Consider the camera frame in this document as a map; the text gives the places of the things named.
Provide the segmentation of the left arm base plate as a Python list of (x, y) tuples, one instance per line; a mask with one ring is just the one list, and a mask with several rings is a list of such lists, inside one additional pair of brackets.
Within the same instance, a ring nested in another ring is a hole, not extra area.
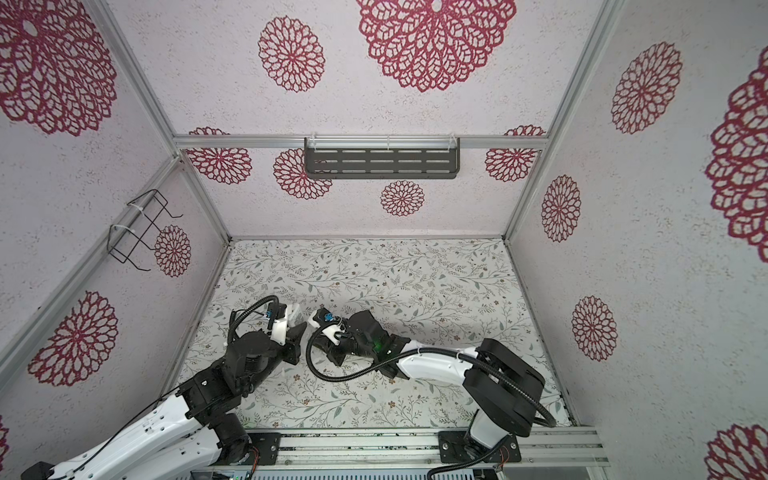
[(277, 463), (282, 435), (279, 432), (250, 432), (250, 445), (246, 449), (243, 465), (257, 467)]

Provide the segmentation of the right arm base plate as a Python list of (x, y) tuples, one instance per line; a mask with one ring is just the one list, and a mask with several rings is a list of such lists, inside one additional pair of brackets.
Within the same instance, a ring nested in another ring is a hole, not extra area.
[(444, 464), (465, 463), (475, 460), (491, 451), (485, 463), (518, 463), (522, 459), (517, 438), (512, 435), (503, 437), (496, 447), (484, 446), (470, 437), (467, 431), (443, 430), (437, 434), (440, 460)]

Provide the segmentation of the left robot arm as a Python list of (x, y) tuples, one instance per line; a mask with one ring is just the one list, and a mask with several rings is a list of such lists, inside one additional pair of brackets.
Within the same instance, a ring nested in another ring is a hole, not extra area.
[(23, 479), (135, 479), (175, 476), (219, 461), (234, 462), (251, 440), (233, 413), (282, 362), (295, 365), (307, 325), (277, 340), (251, 331), (227, 345), (224, 355), (199, 371), (107, 441), (56, 465), (38, 462)]

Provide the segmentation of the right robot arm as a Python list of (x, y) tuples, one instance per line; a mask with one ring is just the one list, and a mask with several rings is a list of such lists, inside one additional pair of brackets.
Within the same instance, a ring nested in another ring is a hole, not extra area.
[[(498, 340), (485, 338), (479, 346), (466, 348), (426, 345), (387, 332), (368, 310), (343, 318), (320, 308), (308, 324), (314, 331), (305, 350), (307, 365), (323, 381), (344, 383), (379, 373), (389, 379), (462, 387), (478, 407), (466, 433), (477, 446), (490, 448), (506, 436), (527, 437), (535, 425), (557, 426), (541, 403), (543, 376)], [(349, 357), (369, 359), (371, 365), (332, 377), (314, 365), (316, 349), (337, 367)]]

